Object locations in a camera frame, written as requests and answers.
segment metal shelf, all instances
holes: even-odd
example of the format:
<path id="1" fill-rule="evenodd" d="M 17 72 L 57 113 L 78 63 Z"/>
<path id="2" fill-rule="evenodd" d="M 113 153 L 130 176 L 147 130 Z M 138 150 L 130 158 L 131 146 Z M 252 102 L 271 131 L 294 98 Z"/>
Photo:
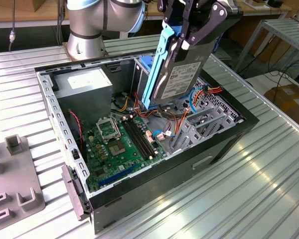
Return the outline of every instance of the metal shelf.
<path id="1" fill-rule="evenodd" d="M 271 38 L 273 35 L 276 35 L 280 39 L 284 40 L 285 42 L 289 43 L 291 46 L 299 50 L 299 22 L 298 21 L 294 19 L 261 20 L 238 58 L 237 64 L 235 66 L 236 72 L 239 70 L 239 67 L 243 63 L 250 48 L 256 41 L 261 30 L 263 29 L 269 31 L 270 33 L 269 38 Z"/>
<path id="2" fill-rule="evenodd" d="M 158 37 L 113 40 L 112 54 L 156 49 Z M 0 142 L 26 136 L 46 208 L 0 238 L 93 238 L 61 177 L 64 163 L 33 67 L 68 62 L 62 47 L 0 54 Z M 214 56 L 204 69 L 260 122 L 201 174 L 113 224 L 98 238 L 299 238 L 299 126 Z"/>

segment chip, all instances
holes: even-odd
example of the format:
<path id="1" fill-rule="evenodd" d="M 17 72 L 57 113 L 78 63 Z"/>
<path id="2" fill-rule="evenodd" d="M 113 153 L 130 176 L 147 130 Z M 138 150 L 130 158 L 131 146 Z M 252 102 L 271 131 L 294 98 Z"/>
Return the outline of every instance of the chip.
<path id="1" fill-rule="evenodd" d="M 100 168 L 100 169 L 96 170 L 95 173 L 96 173 L 97 176 L 101 176 L 101 175 L 105 174 L 105 171 L 104 171 L 103 168 Z"/>
<path id="2" fill-rule="evenodd" d="M 122 143 L 122 141 L 120 139 L 116 140 L 116 141 L 109 142 L 108 148 L 113 156 L 117 156 L 121 153 L 126 152 L 124 144 Z"/>

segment orange wire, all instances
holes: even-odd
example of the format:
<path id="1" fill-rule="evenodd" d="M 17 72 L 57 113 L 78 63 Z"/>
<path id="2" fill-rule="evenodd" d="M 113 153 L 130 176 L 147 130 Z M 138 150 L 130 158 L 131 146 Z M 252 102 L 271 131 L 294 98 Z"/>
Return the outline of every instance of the orange wire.
<path id="1" fill-rule="evenodd" d="M 181 120 L 180 120 L 180 123 L 179 123 L 179 126 L 178 126 L 178 129 L 177 129 L 176 134 L 178 133 L 178 131 L 179 131 L 181 125 L 183 124 L 183 121 L 185 120 L 185 117 L 186 117 L 186 115 L 187 115 L 188 110 L 189 110 L 189 108 L 187 108 L 187 109 L 185 110 L 185 113 L 184 113 L 184 115 L 182 116 L 182 118 L 181 118 Z"/>

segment black cable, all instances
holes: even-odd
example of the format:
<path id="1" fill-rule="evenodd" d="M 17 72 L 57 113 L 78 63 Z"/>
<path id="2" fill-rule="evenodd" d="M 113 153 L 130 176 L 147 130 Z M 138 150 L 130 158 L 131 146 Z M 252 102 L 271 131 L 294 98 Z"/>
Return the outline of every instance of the black cable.
<path id="1" fill-rule="evenodd" d="M 241 71 L 237 72 L 238 74 L 242 73 L 245 69 L 245 74 L 247 73 L 248 71 L 248 68 L 254 63 L 254 61 L 268 48 L 268 46 L 270 45 L 270 43 L 273 41 L 273 39 L 275 39 L 276 36 L 274 36 L 273 38 L 270 39 L 270 41 L 267 43 L 267 45 L 263 48 L 263 50 L 257 55 L 255 56 L 252 61 L 247 65 L 245 66 Z"/>
<path id="2" fill-rule="evenodd" d="M 276 81 L 274 81 L 273 79 L 270 79 L 268 76 L 266 76 L 265 74 L 264 74 L 264 76 L 268 79 L 268 80 L 271 80 L 272 82 L 274 82 L 274 83 L 278 83 L 278 82 L 276 82 Z"/>
<path id="3" fill-rule="evenodd" d="M 276 90 L 275 90 L 275 95 L 274 95 L 274 98 L 273 98 L 273 104 L 275 103 L 276 96 L 277 96 L 277 92 L 278 92 L 278 86 L 279 86 L 279 84 L 280 84 L 281 79 L 283 78 L 283 75 L 286 73 L 286 71 L 287 71 L 291 66 L 293 66 L 294 64 L 296 64 L 296 63 L 298 63 L 298 62 L 299 62 L 299 60 L 294 61 L 290 66 L 288 66 L 288 67 L 284 70 L 284 73 L 280 76 L 280 78 L 279 78 L 279 80 L 278 80 L 278 82 L 277 82 L 277 86 L 276 86 Z"/>
<path id="4" fill-rule="evenodd" d="M 62 35 L 62 22 L 65 19 L 65 2 L 61 0 L 62 4 L 60 5 L 60 23 L 59 23 L 59 43 L 62 45 L 61 35 Z"/>
<path id="5" fill-rule="evenodd" d="M 57 24 L 56 24 L 56 43 L 58 46 L 60 45 L 59 42 L 59 25 L 60 25 L 60 0 L 57 0 L 57 8 L 58 8 L 58 19 L 57 19 Z"/>
<path id="6" fill-rule="evenodd" d="M 11 51 L 12 43 L 15 40 L 14 28 L 15 28 L 15 0 L 13 0 L 13 3 L 12 3 L 12 30 L 11 30 L 10 36 L 9 36 L 9 40 L 10 40 L 9 51 Z"/>
<path id="7" fill-rule="evenodd" d="M 279 39 L 279 41 L 278 41 L 277 44 L 275 45 L 275 47 L 274 47 L 272 53 L 270 54 L 270 57 L 269 57 L 269 60 L 268 60 L 268 71 L 270 70 L 270 61 L 271 61 L 271 57 L 273 56 L 274 52 L 276 51 L 276 49 L 277 49 L 277 47 L 278 47 L 280 41 L 281 41 L 281 39 Z"/>
<path id="8" fill-rule="evenodd" d="M 176 115 L 176 114 L 172 114 L 172 113 L 170 113 L 169 111 L 165 111 L 165 110 L 163 110 L 162 109 L 162 107 L 161 107 L 161 105 L 158 105 L 158 112 L 160 112 L 161 113 L 161 115 L 165 118 L 165 119 L 167 119 L 167 120 L 171 120 L 171 121 L 175 121 L 175 118 L 174 118 L 174 115 L 176 116 L 176 118 L 178 119 L 178 118 L 182 118 L 183 116 L 184 116 L 184 114 L 178 114 L 178 115 Z"/>
<path id="9" fill-rule="evenodd" d="M 283 58 L 283 56 L 289 51 L 289 49 L 291 48 L 291 45 L 288 47 L 288 49 L 284 52 L 284 54 L 282 54 L 279 59 L 271 66 L 270 69 L 268 69 L 268 71 L 271 71 L 271 69 Z"/>

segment red cable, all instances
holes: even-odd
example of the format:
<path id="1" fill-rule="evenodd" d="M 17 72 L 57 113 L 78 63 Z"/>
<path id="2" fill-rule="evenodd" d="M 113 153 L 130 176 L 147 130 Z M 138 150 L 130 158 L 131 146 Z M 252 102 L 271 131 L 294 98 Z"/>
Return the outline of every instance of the red cable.
<path id="1" fill-rule="evenodd" d="M 79 126 L 79 130 L 80 130 L 80 139 L 81 139 L 81 152 L 83 152 L 83 137 L 82 137 L 82 130 L 81 130 L 81 125 L 80 125 L 80 121 L 79 118 L 76 116 L 76 114 L 74 114 L 72 111 L 69 110 L 69 113 L 71 115 L 73 115 L 73 117 L 76 119 L 76 122 L 78 123 Z"/>

